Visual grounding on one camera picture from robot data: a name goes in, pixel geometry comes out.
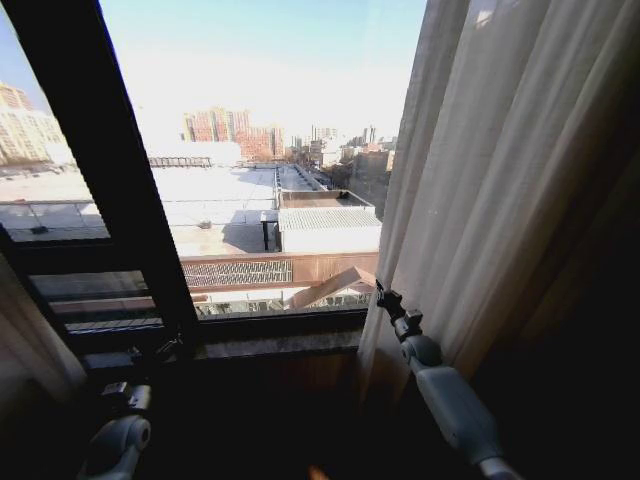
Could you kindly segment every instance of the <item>window pane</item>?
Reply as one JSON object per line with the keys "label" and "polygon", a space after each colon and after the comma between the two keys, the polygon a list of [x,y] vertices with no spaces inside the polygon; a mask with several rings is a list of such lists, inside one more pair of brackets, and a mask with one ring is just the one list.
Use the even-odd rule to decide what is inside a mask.
{"label": "window pane", "polygon": [[101,5],[200,316],[364,307],[425,0]]}
{"label": "window pane", "polygon": [[0,223],[15,241],[109,236],[1,5]]}
{"label": "window pane", "polygon": [[69,331],[162,325],[139,271],[32,275],[30,279]]}

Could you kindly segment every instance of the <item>window frame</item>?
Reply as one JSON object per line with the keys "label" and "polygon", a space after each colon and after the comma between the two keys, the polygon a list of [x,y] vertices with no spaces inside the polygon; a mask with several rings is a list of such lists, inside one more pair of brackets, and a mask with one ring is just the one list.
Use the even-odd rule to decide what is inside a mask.
{"label": "window frame", "polygon": [[[99,2],[2,2],[110,234],[13,242],[0,232],[8,261],[74,352],[122,351],[145,343],[157,347],[178,335],[193,346],[238,336],[362,328],[366,308],[199,320]],[[29,280],[30,275],[122,270],[142,272],[164,327],[69,332]]]}

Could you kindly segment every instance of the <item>metal roof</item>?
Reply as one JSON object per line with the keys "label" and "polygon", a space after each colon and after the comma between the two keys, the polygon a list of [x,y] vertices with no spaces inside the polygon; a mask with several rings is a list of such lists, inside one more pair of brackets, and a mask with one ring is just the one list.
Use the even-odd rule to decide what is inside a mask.
{"label": "metal roof", "polygon": [[375,215],[362,208],[292,208],[280,210],[281,232],[319,228],[379,227]]}

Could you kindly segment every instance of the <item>blue sky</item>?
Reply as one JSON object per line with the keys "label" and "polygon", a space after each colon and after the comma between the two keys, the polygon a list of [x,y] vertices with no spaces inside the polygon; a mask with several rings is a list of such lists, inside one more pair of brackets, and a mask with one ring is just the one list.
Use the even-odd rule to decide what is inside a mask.
{"label": "blue sky", "polygon": [[47,99],[29,66],[13,27],[0,4],[0,82],[24,90],[40,110],[50,111]]}
{"label": "blue sky", "polygon": [[[310,131],[312,122],[348,134],[374,123],[395,134],[425,2],[101,5],[147,143],[173,138],[182,112],[212,105],[248,108],[253,123],[278,123],[290,134]],[[0,40],[5,36],[0,24]],[[0,79],[31,96],[29,81],[14,65],[20,59],[0,58]]]}

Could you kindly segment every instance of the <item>flat roof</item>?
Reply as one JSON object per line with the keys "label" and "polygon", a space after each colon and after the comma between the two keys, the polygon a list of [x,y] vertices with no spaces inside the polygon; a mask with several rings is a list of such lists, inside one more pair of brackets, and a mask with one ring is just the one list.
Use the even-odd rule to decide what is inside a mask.
{"label": "flat roof", "polygon": [[307,208],[307,207],[372,207],[349,190],[320,190],[281,192],[280,208]]}
{"label": "flat roof", "polygon": [[[154,168],[173,239],[181,256],[264,252],[262,212],[275,214],[275,165],[272,167]],[[283,189],[310,190],[293,165],[280,165]],[[17,241],[104,238],[108,232],[93,204],[91,193],[77,171],[36,175],[17,173],[0,177],[0,223]],[[67,206],[30,202],[78,201]],[[131,205],[138,212],[136,205]],[[34,234],[33,215],[49,227]],[[198,223],[211,221],[210,228]],[[270,246],[275,245],[273,226],[268,227]]]}
{"label": "flat roof", "polygon": [[293,208],[278,212],[281,232],[324,228],[380,227],[382,222],[362,208]]}

